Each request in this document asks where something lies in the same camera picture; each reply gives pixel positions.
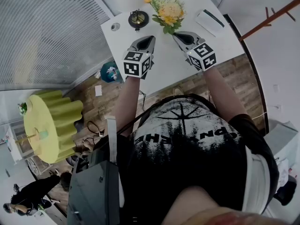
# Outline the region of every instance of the white cube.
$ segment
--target white cube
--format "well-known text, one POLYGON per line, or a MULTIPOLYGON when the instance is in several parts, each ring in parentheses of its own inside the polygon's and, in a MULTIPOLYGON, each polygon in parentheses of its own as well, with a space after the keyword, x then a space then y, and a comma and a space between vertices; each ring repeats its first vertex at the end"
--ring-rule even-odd
POLYGON ((124 72, 128 76, 143 77, 150 69, 151 53, 126 51, 123 56, 124 72))
POLYGON ((201 43, 199 46, 189 50, 187 57, 197 70, 205 71, 217 63, 214 50, 206 43, 201 43))

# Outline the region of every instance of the lamp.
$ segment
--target lamp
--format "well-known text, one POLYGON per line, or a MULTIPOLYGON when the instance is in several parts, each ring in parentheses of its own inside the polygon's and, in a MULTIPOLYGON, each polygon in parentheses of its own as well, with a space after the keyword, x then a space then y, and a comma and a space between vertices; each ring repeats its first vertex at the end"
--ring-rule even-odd
POLYGON ((114 0, 120 12, 131 12, 128 22, 135 30, 146 26, 149 22, 149 16, 143 11, 139 10, 144 4, 143 0, 114 0))

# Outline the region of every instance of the black lamp base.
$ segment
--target black lamp base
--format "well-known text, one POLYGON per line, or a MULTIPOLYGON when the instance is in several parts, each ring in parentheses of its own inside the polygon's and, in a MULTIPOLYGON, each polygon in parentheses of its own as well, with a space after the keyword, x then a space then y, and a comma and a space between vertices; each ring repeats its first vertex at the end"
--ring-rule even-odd
POLYGON ((128 22, 135 30, 139 30, 148 24, 149 16, 145 12, 137 10, 130 14, 128 22))

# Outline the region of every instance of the yellow tablecloth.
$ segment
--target yellow tablecloth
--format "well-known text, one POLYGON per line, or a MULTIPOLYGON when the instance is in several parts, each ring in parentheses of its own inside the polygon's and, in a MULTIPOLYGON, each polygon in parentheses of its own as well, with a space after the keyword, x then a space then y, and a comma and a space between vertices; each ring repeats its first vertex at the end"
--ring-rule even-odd
POLYGON ((29 101, 32 108, 29 105, 24 115, 26 135, 34 135, 36 130, 48 132, 42 140, 30 139, 32 149, 39 158, 51 164, 73 155, 75 143, 71 136, 77 132, 74 122, 82 118, 82 102, 63 98, 59 90, 31 95, 29 101))

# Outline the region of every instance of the wooden floor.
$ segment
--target wooden floor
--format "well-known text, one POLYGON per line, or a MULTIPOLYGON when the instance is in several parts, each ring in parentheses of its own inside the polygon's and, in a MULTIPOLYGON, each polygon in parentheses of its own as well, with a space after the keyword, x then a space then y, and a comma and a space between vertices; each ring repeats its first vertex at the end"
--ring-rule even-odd
MULTIPOLYGON (((219 64, 217 69, 223 75, 229 86, 236 92, 243 105, 245 106, 248 114, 255 118, 263 113, 263 105, 260 96, 260 92, 255 79, 255 74, 251 68, 247 56, 241 55, 234 59, 231 59, 225 63, 219 64)), ((73 139, 77 146, 82 145, 82 140, 88 137, 93 137, 86 124, 89 120, 98 125, 100 130, 105 128, 105 116, 108 115, 119 96, 122 83, 105 83, 101 79, 96 79, 94 76, 90 77, 73 90, 71 90, 66 97, 70 97, 72 100, 81 100, 83 102, 83 117, 85 127, 84 129, 73 136, 73 139), (102 96, 95 96, 95 86, 102 85, 102 96)), ((157 101, 173 95, 173 88, 180 87, 185 94, 195 93, 208 98, 208 89, 202 73, 198 73, 183 81, 180 81, 173 86, 166 88, 155 96, 147 96, 145 101, 145 109, 157 101)), ((142 113, 143 101, 139 101, 137 115, 142 113)), ((264 116, 254 119, 256 126, 259 130, 265 129, 264 116)), ((59 168, 63 172, 68 168, 66 162, 60 162, 55 165, 55 168, 59 168)), ((60 207, 66 211, 68 203, 68 194, 65 193, 60 185, 57 185, 49 195, 53 199, 61 200, 60 207)))

